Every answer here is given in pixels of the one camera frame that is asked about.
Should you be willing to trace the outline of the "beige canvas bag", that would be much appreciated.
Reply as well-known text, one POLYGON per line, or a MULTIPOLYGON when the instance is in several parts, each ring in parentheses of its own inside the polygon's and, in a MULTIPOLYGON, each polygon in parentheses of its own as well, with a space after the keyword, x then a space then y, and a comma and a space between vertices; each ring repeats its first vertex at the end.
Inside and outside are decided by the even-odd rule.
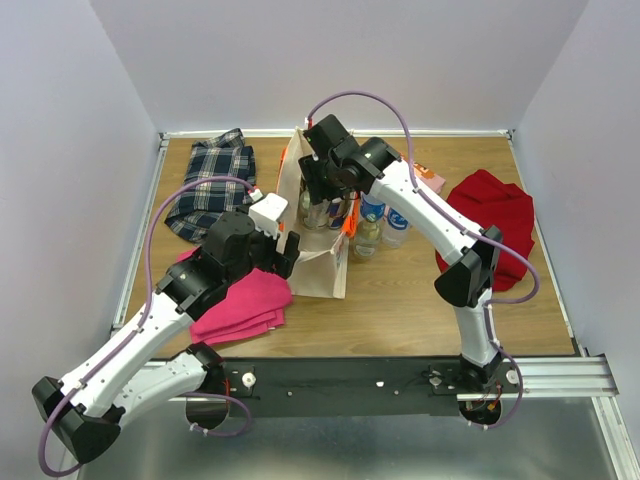
POLYGON ((303 178, 298 160, 313 153, 296 128, 283 150, 276 193, 288 201, 281 223, 285 233, 300 236, 300 255, 288 283, 295 295, 342 299, 346 294, 349 234, 342 228, 328 226, 309 229, 304 226, 306 210, 302 207, 303 178))

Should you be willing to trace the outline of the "green cap glass bottle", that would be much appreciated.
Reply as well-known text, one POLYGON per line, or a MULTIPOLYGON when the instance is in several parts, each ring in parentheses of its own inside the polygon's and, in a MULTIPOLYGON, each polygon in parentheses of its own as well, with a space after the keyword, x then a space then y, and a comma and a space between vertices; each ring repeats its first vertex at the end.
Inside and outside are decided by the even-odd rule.
POLYGON ((307 229, 309 229, 308 218, 309 218, 310 206, 311 206, 311 202, 310 202, 309 190, 307 188, 306 183, 302 182, 300 187, 299 200, 298 200, 297 215, 298 215, 298 220, 300 224, 307 229))
POLYGON ((375 214, 362 217, 357 225, 352 242, 352 252, 358 261, 368 261, 377 252, 381 242, 382 227, 375 214))

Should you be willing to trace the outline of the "blue cap bottle from bag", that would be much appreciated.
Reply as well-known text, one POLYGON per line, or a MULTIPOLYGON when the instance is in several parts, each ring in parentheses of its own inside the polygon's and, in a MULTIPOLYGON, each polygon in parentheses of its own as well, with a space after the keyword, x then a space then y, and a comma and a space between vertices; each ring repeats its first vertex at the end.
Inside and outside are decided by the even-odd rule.
POLYGON ((410 225, 395 209, 388 207, 382 230, 382 241, 391 248, 401 247, 409 233, 410 225))

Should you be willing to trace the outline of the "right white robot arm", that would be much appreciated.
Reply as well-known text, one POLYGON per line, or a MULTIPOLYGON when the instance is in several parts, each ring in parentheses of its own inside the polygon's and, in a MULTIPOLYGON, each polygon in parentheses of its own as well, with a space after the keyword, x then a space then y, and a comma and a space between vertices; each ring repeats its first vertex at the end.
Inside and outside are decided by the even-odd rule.
POLYGON ((329 115, 304 130, 312 152, 299 165, 313 203, 365 193, 397 211, 436 249, 447 267, 435 280, 440 297, 454 309, 461 339, 461 383, 480 392, 496 380, 502 356, 486 316, 502 234, 484 229, 418 181, 414 169, 385 140, 359 143, 329 115))

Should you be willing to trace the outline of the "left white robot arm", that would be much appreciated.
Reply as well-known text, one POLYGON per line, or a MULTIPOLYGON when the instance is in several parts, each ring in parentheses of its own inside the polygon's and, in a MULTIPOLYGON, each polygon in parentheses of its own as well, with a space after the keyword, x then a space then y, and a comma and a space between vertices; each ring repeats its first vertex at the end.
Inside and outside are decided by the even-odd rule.
POLYGON ((284 249, 277 249, 283 215, 283 208, 265 202, 224 213, 204 243, 152 285, 138 314, 95 354, 62 378, 45 376, 34 385, 32 396, 45 422, 38 457, 47 475, 57 474, 45 456, 51 434, 84 465, 104 454, 137 416, 175 396, 214 396, 234 403, 224 361, 204 342, 189 345, 159 369, 142 368, 160 346, 221 303, 250 273, 291 275, 300 237, 289 233, 284 249))

